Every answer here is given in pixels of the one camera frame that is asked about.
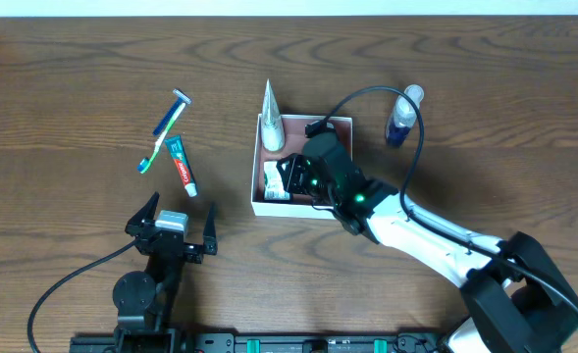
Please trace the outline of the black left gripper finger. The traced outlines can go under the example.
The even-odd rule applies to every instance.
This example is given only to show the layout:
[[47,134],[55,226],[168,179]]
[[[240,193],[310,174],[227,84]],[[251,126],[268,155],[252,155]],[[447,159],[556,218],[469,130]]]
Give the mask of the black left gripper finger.
[[149,200],[127,222],[126,234],[141,234],[146,226],[154,224],[154,216],[157,209],[160,194],[154,192]]
[[218,252],[218,241],[216,237],[216,228],[215,228],[215,216],[216,216],[216,205],[212,203],[202,233],[203,248],[204,253],[206,255],[216,255]]

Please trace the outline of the green white toothbrush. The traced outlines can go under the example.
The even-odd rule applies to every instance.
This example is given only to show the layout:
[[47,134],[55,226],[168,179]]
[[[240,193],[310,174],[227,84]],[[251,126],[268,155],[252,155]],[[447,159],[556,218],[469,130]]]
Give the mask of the green white toothbrush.
[[141,174],[145,174],[151,168],[153,161],[155,160],[155,158],[158,156],[158,154],[160,152],[162,143],[166,139],[167,134],[169,133],[170,129],[172,128],[173,124],[177,121],[178,118],[179,117],[177,117],[176,119],[172,119],[167,124],[166,129],[157,135],[157,139],[154,143],[152,155],[149,158],[143,158],[137,166],[137,170]]

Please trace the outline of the green white sachet packet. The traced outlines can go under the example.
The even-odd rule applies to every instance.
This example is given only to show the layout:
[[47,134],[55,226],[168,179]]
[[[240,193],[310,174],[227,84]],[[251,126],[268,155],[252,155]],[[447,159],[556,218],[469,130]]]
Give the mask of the green white sachet packet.
[[263,164],[265,201],[290,201],[291,195],[284,189],[283,180],[277,168],[276,161],[266,161]]

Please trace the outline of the white cream tube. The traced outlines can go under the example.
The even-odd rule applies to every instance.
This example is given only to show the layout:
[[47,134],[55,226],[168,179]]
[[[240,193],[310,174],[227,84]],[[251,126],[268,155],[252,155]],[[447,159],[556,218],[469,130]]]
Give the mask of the white cream tube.
[[285,146],[284,124],[270,80],[266,82],[261,109],[261,139],[270,152],[279,152]]

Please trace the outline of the Colgate toothpaste tube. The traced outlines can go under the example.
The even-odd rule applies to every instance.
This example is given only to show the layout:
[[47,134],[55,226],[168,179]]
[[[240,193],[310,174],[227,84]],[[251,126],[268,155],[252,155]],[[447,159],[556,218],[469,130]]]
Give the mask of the Colgate toothpaste tube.
[[190,164],[184,151],[184,144],[179,135],[167,138],[165,145],[176,165],[184,189],[189,197],[196,197],[198,192],[196,182],[190,169]]

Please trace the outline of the clear bottle blue liquid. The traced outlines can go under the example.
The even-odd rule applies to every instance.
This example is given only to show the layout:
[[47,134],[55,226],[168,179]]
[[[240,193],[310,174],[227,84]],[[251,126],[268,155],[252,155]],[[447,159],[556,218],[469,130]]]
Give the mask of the clear bottle blue liquid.
[[[424,98],[424,90],[420,85],[411,84],[404,89],[403,93],[411,99],[417,108],[420,107]],[[417,114],[414,108],[407,99],[403,96],[398,96],[386,127],[387,144],[395,148],[400,147],[416,120]]]

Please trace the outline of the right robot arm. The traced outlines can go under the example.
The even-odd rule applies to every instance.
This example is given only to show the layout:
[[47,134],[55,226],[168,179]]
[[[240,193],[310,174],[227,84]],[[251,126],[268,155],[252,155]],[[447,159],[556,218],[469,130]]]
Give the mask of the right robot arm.
[[578,329],[578,296],[544,247],[460,227],[366,177],[331,127],[307,126],[301,152],[272,161],[284,191],[320,201],[348,232],[397,249],[456,286],[469,317],[448,352],[558,352]]

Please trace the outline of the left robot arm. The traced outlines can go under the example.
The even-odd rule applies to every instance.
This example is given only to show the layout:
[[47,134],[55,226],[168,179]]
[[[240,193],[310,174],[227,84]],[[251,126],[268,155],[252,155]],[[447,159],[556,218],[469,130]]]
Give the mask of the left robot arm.
[[124,330],[159,331],[168,322],[185,264],[200,264],[218,252],[211,208],[201,244],[186,241],[188,215],[157,210],[154,193],[127,222],[125,233],[133,247],[148,258],[143,271],[123,275],[113,288],[118,327]]

